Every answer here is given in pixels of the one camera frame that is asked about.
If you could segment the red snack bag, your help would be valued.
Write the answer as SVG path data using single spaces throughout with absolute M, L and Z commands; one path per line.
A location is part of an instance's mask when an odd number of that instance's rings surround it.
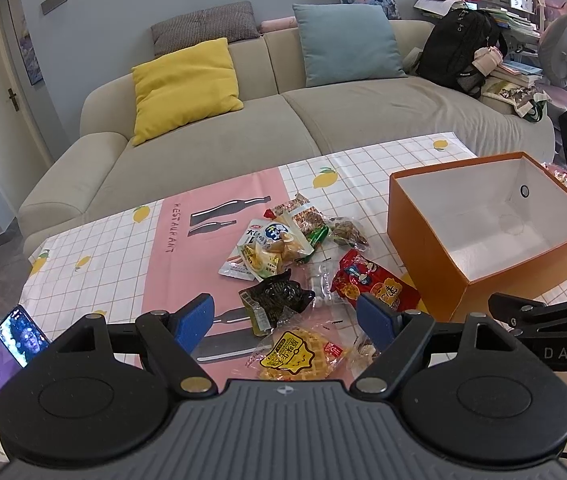
M 351 249 L 341 258 L 330 290 L 353 308 L 364 294 L 372 295 L 397 312 L 416 309 L 421 300 L 417 289 L 356 249 Z

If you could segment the black seaweed snack packet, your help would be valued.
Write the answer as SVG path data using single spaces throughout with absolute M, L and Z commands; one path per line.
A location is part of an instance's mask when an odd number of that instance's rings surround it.
M 316 294 L 294 281 L 292 271 L 288 269 L 240 290 L 239 297 L 248 313 L 254 335 L 265 337 L 279 324 L 302 314 L 314 302 Z

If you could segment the yellow waffle packet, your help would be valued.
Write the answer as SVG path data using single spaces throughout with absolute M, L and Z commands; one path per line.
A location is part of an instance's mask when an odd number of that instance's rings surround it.
M 348 356 L 349 347 L 341 346 L 318 330 L 293 327 L 257 351 L 250 365 L 262 380 L 312 382 L 329 378 Z

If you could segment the white gluten stick packet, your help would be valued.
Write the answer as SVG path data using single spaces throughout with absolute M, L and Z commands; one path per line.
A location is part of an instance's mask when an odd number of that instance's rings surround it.
M 254 229 L 253 226 L 250 226 L 245 230 L 245 232 L 239 238 L 238 243 L 236 243 L 236 246 L 234 246 L 232 252 L 230 252 L 230 255 L 219 268 L 219 275 L 225 276 L 225 278 L 237 278 L 238 280 L 249 282 L 255 280 L 254 275 L 250 270 L 248 270 L 248 267 L 243 261 L 240 247 L 254 240 L 254 236 L 257 230 L 258 228 Z

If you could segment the clear packet of brown nuts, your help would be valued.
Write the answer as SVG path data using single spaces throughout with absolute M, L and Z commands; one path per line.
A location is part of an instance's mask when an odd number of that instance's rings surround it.
M 349 246 L 364 252 L 369 247 L 368 238 L 359 224 L 347 217 L 333 217 L 328 221 L 331 240 L 341 246 Z

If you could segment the bread bun packet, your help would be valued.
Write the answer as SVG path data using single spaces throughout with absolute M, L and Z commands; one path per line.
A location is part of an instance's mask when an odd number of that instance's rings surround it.
M 281 274 L 290 264 L 314 252 L 296 226 L 268 219 L 251 220 L 236 250 L 257 281 Z

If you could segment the peanut snack packet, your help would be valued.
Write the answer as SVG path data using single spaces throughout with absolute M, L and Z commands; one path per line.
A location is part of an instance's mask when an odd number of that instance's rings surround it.
M 291 200 L 271 208 L 274 218 L 286 214 L 306 234 L 312 232 L 318 226 L 327 224 L 323 213 L 301 193 L 297 193 Z

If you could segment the green sausage stick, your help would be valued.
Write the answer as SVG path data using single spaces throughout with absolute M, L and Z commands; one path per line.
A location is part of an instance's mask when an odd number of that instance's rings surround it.
M 318 226 L 318 228 L 313 229 L 312 232 L 306 234 L 306 240 L 308 243 L 311 244 L 313 251 L 303 258 L 298 258 L 295 260 L 296 264 L 304 264 L 308 263 L 309 260 L 312 259 L 312 256 L 315 254 L 317 248 L 321 245 L 321 243 L 327 238 L 330 233 L 329 226 L 324 224 L 323 226 Z

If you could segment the pink white lemon tablecloth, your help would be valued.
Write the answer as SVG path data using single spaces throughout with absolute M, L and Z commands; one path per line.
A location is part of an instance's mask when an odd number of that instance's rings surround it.
M 372 144 L 290 162 L 146 203 L 48 237 L 32 257 L 21 304 L 49 337 L 88 313 L 124 323 L 174 311 L 207 292 L 213 327 L 195 357 L 218 385 L 258 378 L 250 361 L 265 348 L 239 292 L 254 284 L 219 268 L 253 219 L 297 193 L 328 217 L 355 220 L 366 257 L 416 288 L 387 235 L 390 177 L 397 171 L 478 158 L 450 132 Z M 535 298 L 567 299 L 567 280 Z

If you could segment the stack of books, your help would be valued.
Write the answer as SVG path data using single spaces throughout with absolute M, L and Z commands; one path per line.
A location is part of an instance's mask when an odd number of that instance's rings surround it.
M 492 71 L 491 76 L 530 88 L 543 78 L 543 70 L 533 65 L 504 60 Z

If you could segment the grey desk chair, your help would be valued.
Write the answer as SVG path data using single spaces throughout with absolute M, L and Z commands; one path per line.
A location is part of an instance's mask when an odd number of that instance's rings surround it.
M 538 62 L 544 74 L 541 85 L 550 96 L 551 105 L 567 110 L 567 14 L 559 15 L 541 35 L 537 48 Z

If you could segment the yellow cushion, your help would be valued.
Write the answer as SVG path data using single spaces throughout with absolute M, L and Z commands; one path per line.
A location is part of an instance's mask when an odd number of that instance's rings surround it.
M 131 75 L 136 98 L 134 146 L 243 108 L 225 37 L 134 66 Z

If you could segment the black backpack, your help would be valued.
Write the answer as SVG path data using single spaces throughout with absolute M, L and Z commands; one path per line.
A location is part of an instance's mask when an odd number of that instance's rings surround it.
M 487 77 L 507 53 L 504 34 L 489 12 L 451 10 L 432 29 L 416 73 L 478 99 Z

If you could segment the light blue cushion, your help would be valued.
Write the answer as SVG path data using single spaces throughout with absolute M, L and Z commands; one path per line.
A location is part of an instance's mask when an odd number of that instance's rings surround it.
M 308 88 L 405 76 L 390 20 L 379 6 L 296 4 Z

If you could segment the grey textured cushion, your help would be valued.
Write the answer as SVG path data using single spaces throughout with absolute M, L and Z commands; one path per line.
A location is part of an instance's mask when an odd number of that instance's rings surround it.
M 233 42 L 256 39 L 259 31 L 250 1 L 214 6 L 181 14 L 151 27 L 154 58 L 161 58 L 200 42 L 226 38 Z

